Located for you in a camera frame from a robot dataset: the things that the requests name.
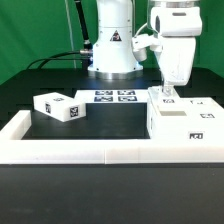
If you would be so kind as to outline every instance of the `white block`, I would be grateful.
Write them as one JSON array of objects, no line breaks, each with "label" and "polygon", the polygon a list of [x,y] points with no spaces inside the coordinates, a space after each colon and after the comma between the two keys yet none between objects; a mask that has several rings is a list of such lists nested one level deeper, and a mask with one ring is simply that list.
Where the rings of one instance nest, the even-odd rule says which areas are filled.
[{"label": "white block", "polygon": [[214,163],[224,161],[224,142],[139,140],[139,163]]},{"label": "white block", "polygon": [[161,95],[149,88],[147,129],[151,139],[219,140],[224,131],[224,110],[212,98]]},{"label": "white block", "polygon": [[62,122],[86,116],[86,105],[59,93],[34,96],[34,109]]},{"label": "white block", "polygon": [[109,141],[105,164],[138,163],[138,140]]},{"label": "white block", "polygon": [[29,110],[20,110],[1,130],[1,140],[21,140],[31,126]]},{"label": "white block", "polygon": [[0,164],[104,164],[105,147],[95,140],[2,141]]}]

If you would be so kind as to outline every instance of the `sticker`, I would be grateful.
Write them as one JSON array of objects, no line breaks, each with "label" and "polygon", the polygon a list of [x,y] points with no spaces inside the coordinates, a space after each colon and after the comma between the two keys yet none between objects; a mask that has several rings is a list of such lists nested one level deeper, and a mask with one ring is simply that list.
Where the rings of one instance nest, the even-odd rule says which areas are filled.
[{"label": "sticker", "polygon": [[113,102],[112,96],[96,96],[94,102]]},{"label": "sticker", "polygon": [[117,30],[114,32],[114,34],[111,37],[110,41],[122,41],[119,33],[117,32]]},{"label": "sticker", "polygon": [[113,95],[113,91],[110,90],[98,90],[95,95]]},{"label": "sticker", "polygon": [[150,128],[151,128],[151,131],[152,131],[152,117],[151,117],[151,127]]},{"label": "sticker", "polygon": [[63,98],[56,98],[56,99],[53,99],[54,101],[57,101],[57,102],[60,102],[60,101],[63,101],[64,99]]},{"label": "sticker", "polygon": [[204,133],[190,133],[189,134],[190,139],[203,139],[204,138]]},{"label": "sticker", "polygon": [[47,113],[51,113],[51,105],[49,103],[45,103],[45,110]]},{"label": "sticker", "polygon": [[163,102],[164,103],[175,103],[175,100],[173,100],[173,99],[164,99]]},{"label": "sticker", "polygon": [[203,101],[198,101],[198,100],[191,100],[192,104],[197,104],[197,105],[203,105],[204,102]]},{"label": "sticker", "polygon": [[202,118],[215,118],[213,114],[200,114]]},{"label": "sticker", "polygon": [[119,96],[118,100],[122,102],[138,101],[136,96]]},{"label": "sticker", "polygon": [[78,116],[79,116],[79,107],[71,107],[70,117],[78,117]]},{"label": "sticker", "polygon": [[117,93],[118,95],[135,95],[134,90],[119,90]]}]

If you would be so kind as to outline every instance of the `green wall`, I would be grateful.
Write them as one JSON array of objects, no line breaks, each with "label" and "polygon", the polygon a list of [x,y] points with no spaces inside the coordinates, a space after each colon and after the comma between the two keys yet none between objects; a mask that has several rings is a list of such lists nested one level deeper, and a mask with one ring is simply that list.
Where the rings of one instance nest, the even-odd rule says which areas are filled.
[{"label": "green wall", "polygon": [[[73,0],[68,0],[75,49],[82,36]],[[95,0],[83,0],[91,41],[97,40]],[[147,19],[147,0],[136,1],[136,28]],[[209,68],[224,77],[224,1],[201,0],[203,34],[197,38],[194,66]],[[0,84],[40,58],[70,51],[64,0],[0,0]],[[143,63],[156,67],[152,53]],[[49,67],[73,67],[72,62],[52,62]]]}]

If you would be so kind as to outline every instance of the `black table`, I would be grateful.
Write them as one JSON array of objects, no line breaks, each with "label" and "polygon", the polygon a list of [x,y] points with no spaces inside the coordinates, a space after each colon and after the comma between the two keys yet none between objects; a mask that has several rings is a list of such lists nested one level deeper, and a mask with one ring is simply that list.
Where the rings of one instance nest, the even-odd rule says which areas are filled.
[{"label": "black table", "polygon": [[[22,71],[0,86],[0,128],[18,110],[30,109],[33,126],[24,139],[148,138],[144,103],[89,104],[86,118],[61,126],[33,111],[32,97],[53,91],[74,97],[77,90],[147,89],[159,84],[160,74],[154,69],[133,80],[114,82],[89,78],[82,70]],[[223,78],[196,68],[188,85],[176,90],[182,97],[208,96],[224,106],[223,87]],[[120,117],[111,113],[114,109]],[[223,164],[1,165],[0,189],[4,224],[224,221]]]}]

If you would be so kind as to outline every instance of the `white box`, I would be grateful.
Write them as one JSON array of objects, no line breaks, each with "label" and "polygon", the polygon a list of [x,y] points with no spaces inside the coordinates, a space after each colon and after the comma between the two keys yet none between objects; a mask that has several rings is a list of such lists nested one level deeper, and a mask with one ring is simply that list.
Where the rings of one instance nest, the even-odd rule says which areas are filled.
[{"label": "white box", "polygon": [[224,109],[212,98],[165,97],[158,87],[149,88],[147,129],[151,139],[220,140]]},{"label": "white box", "polygon": [[86,116],[86,105],[60,93],[33,97],[34,109],[62,122]]}]

